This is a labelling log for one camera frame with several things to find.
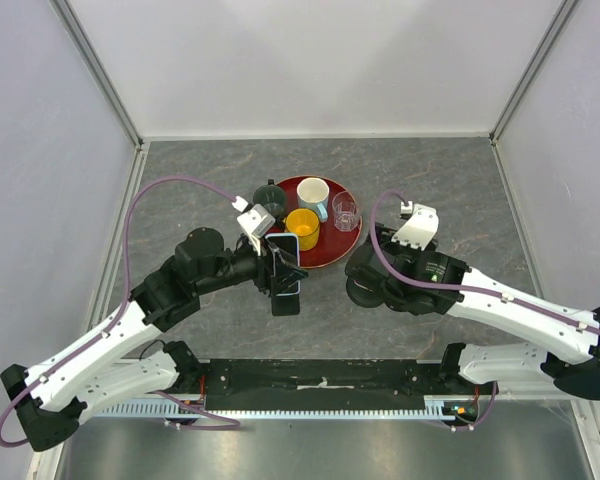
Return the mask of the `black round-base phone stand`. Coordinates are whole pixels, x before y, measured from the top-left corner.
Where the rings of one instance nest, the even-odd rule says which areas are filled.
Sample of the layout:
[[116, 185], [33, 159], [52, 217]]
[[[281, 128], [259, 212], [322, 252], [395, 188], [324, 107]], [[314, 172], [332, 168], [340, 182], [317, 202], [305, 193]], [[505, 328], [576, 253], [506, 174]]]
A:
[[[378, 291], [375, 292], [366, 291], [354, 285], [353, 280], [358, 280], [368, 285], [376, 284], [380, 288], [378, 289]], [[353, 303], [363, 308], [377, 308], [386, 302], [383, 280], [380, 280], [378, 282], [367, 282], [360, 279], [348, 277], [346, 281], [346, 293]]]

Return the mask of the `blue case phone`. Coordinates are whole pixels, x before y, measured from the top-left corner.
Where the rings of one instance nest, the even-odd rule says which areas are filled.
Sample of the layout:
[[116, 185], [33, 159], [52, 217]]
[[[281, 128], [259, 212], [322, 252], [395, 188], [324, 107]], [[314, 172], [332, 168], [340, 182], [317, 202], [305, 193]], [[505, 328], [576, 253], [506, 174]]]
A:
[[299, 266], [298, 237], [291, 233], [271, 233], [265, 237], [272, 257], [272, 293], [283, 297], [297, 295], [302, 269]]

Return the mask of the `beige case phone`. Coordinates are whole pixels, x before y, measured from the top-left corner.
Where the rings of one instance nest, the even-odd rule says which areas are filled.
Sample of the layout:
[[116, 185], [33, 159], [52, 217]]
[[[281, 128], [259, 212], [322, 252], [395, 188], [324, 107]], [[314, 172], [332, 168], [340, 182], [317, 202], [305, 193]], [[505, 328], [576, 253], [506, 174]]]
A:
[[363, 290], [366, 290], [366, 291], [370, 291], [370, 292], [375, 292], [375, 291], [378, 291], [378, 289], [380, 288], [380, 287], [379, 287], [378, 285], [376, 285], [376, 284], [371, 284], [371, 285], [368, 285], [368, 284], [365, 284], [365, 283], [363, 283], [363, 282], [361, 282], [361, 281], [358, 281], [358, 280], [353, 280], [353, 283], [354, 283], [354, 285], [356, 285], [358, 288], [360, 288], [360, 289], [363, 289]]

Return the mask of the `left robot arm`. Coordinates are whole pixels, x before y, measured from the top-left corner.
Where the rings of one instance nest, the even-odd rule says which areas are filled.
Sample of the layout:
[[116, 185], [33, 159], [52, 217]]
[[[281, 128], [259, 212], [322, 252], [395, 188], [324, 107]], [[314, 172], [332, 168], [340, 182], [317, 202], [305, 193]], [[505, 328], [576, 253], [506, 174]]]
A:
[[195, 389], [204, 369], [184, 342], [125, 368], [113, 365], [199, 311], [203, 295], [253, 282], [269, 296], [273, 315], [298, 314], [300, 282], [307, 276], [298, 236], [270, 233], [261, 247], [255, 251], [242, 235], [230, 250], [217, 230], [197, 228], [93, 329], [36, 365], [5, 369], [0, 378], [25, 443], [43, 452], [115, 403], [155, 390]]

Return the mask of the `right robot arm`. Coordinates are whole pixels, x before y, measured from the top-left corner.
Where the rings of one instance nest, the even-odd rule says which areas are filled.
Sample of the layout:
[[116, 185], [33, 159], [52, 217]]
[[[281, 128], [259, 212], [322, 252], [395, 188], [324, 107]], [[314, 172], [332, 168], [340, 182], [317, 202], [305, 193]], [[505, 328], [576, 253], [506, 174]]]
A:
[[446, 347], [438, 381], [447, 392], [471, 384], [543, 381], [585, 400], [600, 401], [600, 306], [578, 310], [516, 290], [437, 251], [371, 233], [345, 267], [349, 298], [364, 308], [385, 305], [412, 315], [473, 320], [519, 338], [519, 343]]

